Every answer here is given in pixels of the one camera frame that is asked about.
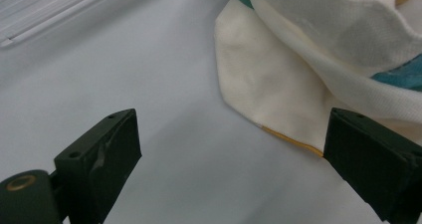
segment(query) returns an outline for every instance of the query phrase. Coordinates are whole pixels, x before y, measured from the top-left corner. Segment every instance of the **orange trim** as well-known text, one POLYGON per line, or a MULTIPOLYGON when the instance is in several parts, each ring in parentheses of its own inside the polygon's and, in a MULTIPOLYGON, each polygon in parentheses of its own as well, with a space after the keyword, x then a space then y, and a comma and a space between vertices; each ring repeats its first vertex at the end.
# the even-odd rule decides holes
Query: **orange trim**
POLYGON ((281 134, 281 133, 279 133, 277 131, 274 131, 274 130, 268 128, 268 127, 265 127, 265 126, 262 126, 262 130, 265 131, 265 132, 268 132, 268 133, 270 133, 270 134, 272 134, 272 135, 274 135, 276 137, 279 137, 281 139, 284 139, 285 141, 288 141, 288 142, 290 142, 290 143, 292 143, 294 145, 297 145, 299 147, 304 147, 304 148, 310 150, 311 152, 315 153, 316 155, 318 155, 320 157, 323 157, 323 153, 319 149, 317 149, 316 147, 313 147, 313 146, 311 146, 309 144, 305 144, 305 143, 296 141, 296 140, 294 140, 292 138, 289 138, 289 137, 287 137, 287 136, 285 136, 285 135, 283 135, 283 134, 281 134))

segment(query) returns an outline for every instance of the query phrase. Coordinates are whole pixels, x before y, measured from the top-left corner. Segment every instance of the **white cloth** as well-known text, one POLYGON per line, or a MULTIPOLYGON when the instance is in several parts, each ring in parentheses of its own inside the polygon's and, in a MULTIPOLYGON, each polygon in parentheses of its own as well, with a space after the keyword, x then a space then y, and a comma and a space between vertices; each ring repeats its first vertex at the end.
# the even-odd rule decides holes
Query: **white cloth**
POLYGON ((422 94, 370 78, 422 52, 421 34, 393 0, 251 1, 255 11, 231 0, 216 23, 228 104, 318 150, 332 107, 361 112, 422 144, 422 94))

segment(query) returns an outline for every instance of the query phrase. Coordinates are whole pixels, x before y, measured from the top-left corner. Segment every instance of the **white backdrop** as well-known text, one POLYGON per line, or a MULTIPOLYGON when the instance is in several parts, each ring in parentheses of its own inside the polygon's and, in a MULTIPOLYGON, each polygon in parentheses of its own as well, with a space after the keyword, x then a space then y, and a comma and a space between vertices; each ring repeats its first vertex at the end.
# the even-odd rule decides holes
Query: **white backdrop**
POLYGON ((143 157, 105 223, 381 223, 329 163, 222 101, 228 0, 102 0, 0 49, 0 178, 52 172, 104 116, 135 108, 143 157))

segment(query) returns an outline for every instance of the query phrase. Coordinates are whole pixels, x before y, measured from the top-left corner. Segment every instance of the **white surface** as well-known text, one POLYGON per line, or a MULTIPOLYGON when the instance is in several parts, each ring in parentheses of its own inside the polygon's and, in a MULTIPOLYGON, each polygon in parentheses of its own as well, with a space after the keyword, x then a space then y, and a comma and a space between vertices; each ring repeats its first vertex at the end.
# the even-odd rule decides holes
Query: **white surface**
POLYGON ((380 223, 327 161, 266 134, 219 94, 228 0, 104 0, 0 51, 0 177, 39 168, 136 108, 143 158, 105 223, 380 223))

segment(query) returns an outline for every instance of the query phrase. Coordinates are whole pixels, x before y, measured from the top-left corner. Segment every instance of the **white table surface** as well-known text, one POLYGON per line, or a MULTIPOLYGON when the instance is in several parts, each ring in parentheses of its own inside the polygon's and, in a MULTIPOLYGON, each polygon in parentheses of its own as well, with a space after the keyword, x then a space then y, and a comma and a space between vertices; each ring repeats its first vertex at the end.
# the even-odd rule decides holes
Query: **white table surface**
POLYGON ((329 163, 224 104, 228 0, 103 0, 0 49, 0 178, 135 108, 143 157, 105 223, 381 223, 329 163))

